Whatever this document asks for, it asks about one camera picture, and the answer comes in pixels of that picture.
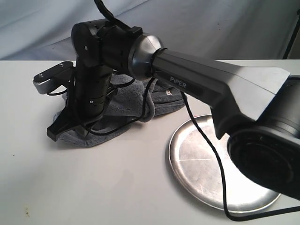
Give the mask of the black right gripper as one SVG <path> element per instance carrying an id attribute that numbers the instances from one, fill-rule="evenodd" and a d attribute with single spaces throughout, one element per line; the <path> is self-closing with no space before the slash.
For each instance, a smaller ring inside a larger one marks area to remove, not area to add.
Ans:
<path id="1" fill-rule="evenodd" d="M 74 128 L 77 135 L 86 138 L 89 132 L 76 119 L 94 122 L 105 108 L 107 91 L 113 70 L 105 65 L 88 67 L 80 58 L 76 59 L 75 73 L 71 78 L 67 94 L 67 106 L 54 116 L 47 128 L 47 136 L 53 141 Z"/>

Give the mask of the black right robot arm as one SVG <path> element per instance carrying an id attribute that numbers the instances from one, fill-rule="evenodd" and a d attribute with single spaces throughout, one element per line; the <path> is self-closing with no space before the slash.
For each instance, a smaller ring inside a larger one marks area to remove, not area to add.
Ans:
<path id="1" fill-rule="evenodd" d="M 299 199 L 299 76 L 170 51 L 140 27 L 126 30 L 105 19 L 75 24 L 71 38 L 76 66 L 66 84 L 68 104 L 47 129 L 52 140 L 103 114 L 114 70 L 156 78 L 210 107 L 216 137 L 229 135 L 229 156 L 247 178 Z"/>

